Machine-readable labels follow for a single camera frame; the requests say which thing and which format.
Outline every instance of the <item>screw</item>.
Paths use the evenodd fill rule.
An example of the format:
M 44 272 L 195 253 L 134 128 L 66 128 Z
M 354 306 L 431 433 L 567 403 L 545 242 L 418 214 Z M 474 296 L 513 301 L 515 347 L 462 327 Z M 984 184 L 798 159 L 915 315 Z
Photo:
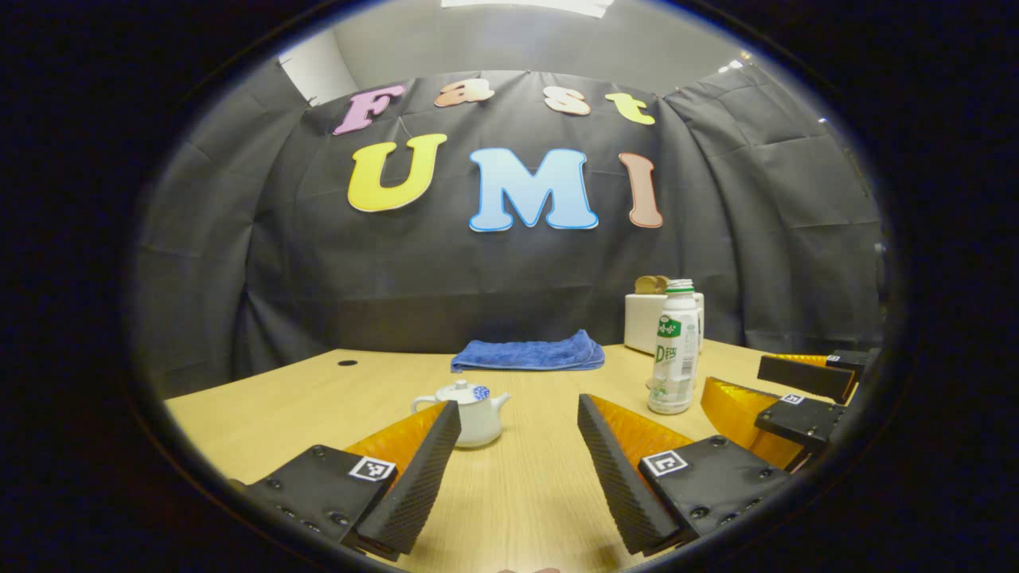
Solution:
M 329 512 L 329 519 L 331 519 L 336 525 L 341 525 L 343 527 L 351 524 L 351 521 L 346 519 L 346 516 L 339 512 Z

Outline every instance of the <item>light blue letter m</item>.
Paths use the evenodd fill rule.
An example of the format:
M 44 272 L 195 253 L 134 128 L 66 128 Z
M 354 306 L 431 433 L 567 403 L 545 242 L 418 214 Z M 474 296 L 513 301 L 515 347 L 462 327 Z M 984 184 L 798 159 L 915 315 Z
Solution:
M 598 216 L 587 205 L 581 166 L 587 157 L 572 149 L 553 149 L 534 175 L 508 149 L 479 149 L 471 161 L 481 169 L 478 214 L 471 217 L 471 228 L 480 232 L 505 230 L 513 226 L 513 216 L 502 208 L 502 194 L 527 226 L 534 226 L 541 216 L 545 200 L 552 196 L 552 211 L 545 221 L 555 228 L 594 228 Z

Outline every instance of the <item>black fabric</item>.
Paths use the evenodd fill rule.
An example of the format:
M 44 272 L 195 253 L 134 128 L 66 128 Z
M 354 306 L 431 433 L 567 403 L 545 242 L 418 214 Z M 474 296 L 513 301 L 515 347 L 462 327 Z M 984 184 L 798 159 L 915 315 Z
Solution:
M 236 377 L 234 322 L 255 208 L 307 107 L 275 62 L 259 67 L 209 109 L 143 196 L 130 342 L 164 396 Z
M 477 76 L 494 97 L 435 107 L 442 86 Z M 193 149 L 195 138 L 181 149 L 155 191 L 140 253 L 142 346 L 158 355 L 148 366 L 167 395 L 332 348 L 455 353 L 472 338 L 555 341 L 579 328 L 621 343 L 624 296 L 644 274 L 692 278 L 711 340 L 811 353 L 877 343 L 874 204 L 816 114 L 760 69 L 664 99 L 524 71 L 405 85 L 358 132 L 331 135 L 346 98 L 307 112 L 303 101 L 281 102 L 274 113 L 211 114 L 200 132 L 224 142 L 213 146 L 220 155 Z M 550 110 L 546 86 L 579 90 L 593 111 Z M 623 117 L 604 98 L 613 92 L 647 102 L 656 123 Z M 354 209 L 353 153 L 394 142 L 382 185 L 398 185 L 412 157 L 406 142 L 425 134 L 448 137 L 429 190 L 397 210 Z M 583 152 L 598 226 L 552 228 L 549 202 L 534 227 L 511 209 L 508 230 L 471 230 L 479 170 L 468 156 L 489 147 L 511 149 L 532 173 L 551 149 Z M 630 222 L 623 152 L 654 163 L 661 228 Z M 237 176 L 240 165 L 250 177 Z

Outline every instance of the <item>table surface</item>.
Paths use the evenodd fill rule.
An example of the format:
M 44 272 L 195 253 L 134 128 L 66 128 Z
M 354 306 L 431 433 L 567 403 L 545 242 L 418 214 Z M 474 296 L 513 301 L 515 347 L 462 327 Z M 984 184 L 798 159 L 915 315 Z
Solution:
M 315 444 L 342 450 L 404 419 L 411 400 L 455 379 L 486 385 L 493 397 L 509 393 L 502 434 L 480 449 L 453 450 L 428 522 L 397 567 L 613 572 L 651 558 L 623 545 L 577 427 L 578 396 L 604 398 L 703 439 L 717 433 L 700 408 L 705 376 L 772 394 L 790 390 L 757 379 L 763 354 L 705 341 L 694 405 L 674 416 L 648 410 L 644 383 L 653 359 L 623 345 L 605 347 L 605 365 L 597 370 L 462 374 L 449 372 L 452 355 L 334 350 L 166 405 L 224 477 L 252 483 Z M 341 360 L 358 364 L 339 366 Z

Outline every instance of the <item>teapot lid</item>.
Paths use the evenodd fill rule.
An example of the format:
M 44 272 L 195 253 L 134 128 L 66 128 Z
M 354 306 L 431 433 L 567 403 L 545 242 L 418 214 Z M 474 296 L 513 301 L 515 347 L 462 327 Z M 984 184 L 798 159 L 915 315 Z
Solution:
M 435 398 L 441 402 L 452 401 L 460 406 L 481 402 L 488 398 L 488 388 L 472 384 L 467 380 L 457 380 L 447 386 L 442 386 L 435 393 Z

